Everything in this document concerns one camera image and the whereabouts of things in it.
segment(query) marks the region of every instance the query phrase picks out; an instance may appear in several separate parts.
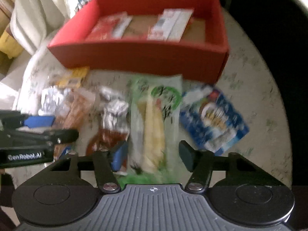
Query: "open cardboard box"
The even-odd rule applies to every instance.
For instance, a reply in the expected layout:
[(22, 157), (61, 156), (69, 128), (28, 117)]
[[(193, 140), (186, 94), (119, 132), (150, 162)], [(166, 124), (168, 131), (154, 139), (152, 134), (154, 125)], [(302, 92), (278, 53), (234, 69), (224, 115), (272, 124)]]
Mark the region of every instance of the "open cardboard box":
[[(156, 22), (166, 8), (194, 9), (195, 26), (180, 42), (138, 39), (127, 31), (118, 40), (85, 41), (100, 17), (126, 11), (135, 20)], [(229, 54), (219, 0), (92, 0), (60, 29), (48, 48), (67, 68), (183, 74), (185, 79), (210, 84), (219, 79)]]

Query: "white curtain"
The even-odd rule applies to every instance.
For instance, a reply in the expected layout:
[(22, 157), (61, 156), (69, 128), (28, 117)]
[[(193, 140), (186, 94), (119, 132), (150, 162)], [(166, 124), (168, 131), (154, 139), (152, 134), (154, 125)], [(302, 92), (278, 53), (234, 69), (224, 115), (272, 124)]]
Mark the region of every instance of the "white curtain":
[(78, 0), (15, 0), (10, 27), (15, 39), (33, 55), (49, 33), (75, 15)]

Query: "red and white package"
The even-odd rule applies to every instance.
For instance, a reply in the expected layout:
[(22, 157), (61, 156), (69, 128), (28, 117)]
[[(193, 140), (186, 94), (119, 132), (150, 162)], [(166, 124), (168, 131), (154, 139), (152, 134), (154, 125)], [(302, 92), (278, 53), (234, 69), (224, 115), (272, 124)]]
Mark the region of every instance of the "red and white package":
[(99, 18), (92, 32), (87, 36), (86, 41), (101, 41), (113, 38), (114, 29), (126, 18), (126, 12)]

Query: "silver bolt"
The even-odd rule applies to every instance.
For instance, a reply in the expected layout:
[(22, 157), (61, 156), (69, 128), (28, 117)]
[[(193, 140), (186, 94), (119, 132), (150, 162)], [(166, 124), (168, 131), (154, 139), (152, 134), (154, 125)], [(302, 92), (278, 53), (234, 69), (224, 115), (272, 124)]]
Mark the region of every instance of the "silver bolt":
[(105, 183), (103, 189), (106, 191), (115, 191), (118, 188), (118, 185), (113, 182)]
[(192, 182), (188, 184), (187, 188), (191, 191), (200, 191), (202, 190), (203, 186), (200, 183)]

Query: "round table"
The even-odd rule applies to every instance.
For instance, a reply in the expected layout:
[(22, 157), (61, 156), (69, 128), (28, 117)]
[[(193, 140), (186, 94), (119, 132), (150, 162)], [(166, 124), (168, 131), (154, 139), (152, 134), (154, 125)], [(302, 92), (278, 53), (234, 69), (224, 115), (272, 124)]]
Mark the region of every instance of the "round table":
[[(230, 56), (217, 87), (230, 99), (247, 122), (250, 132), (229, 152), (238, 152), (257, 166), (270, 173), (287, 186), (291, 186), (292, 155), (287, 118), (282, 99), (267, 65), (239, 24), (224, 11), (225, 26), (230, 44)], [(60, 74), (64, 67), (47, 50), (46, 46), (55, 33), (42, 44), (30, 60), (24, 75), (17, 110), (36, 114), (39, 95), (48, 75)], [(85, 82), (86, 88), (105, 85), (127, 92), (127, 82), (132, 74), (103, 70), (90, 71)], [(184, 87), (196, 82), (185, 81)], [(98, 127), (94, 117), (81, 129), (77, 142), (79, 155), (85, 154), (88, 141)], [(193, 144), (187, 133), (180, 128), (179, 136)], [(43, 164), (7, 169), (16, 186), (45, 168)], [(180, 182), (185, 184), (190, 177), (183, 163), (179, 162)], [(211, 185), (224, 177), (224, 172), (214, 172)], [(94, 175), (85, 173), (82, 178), (95, 184)]]

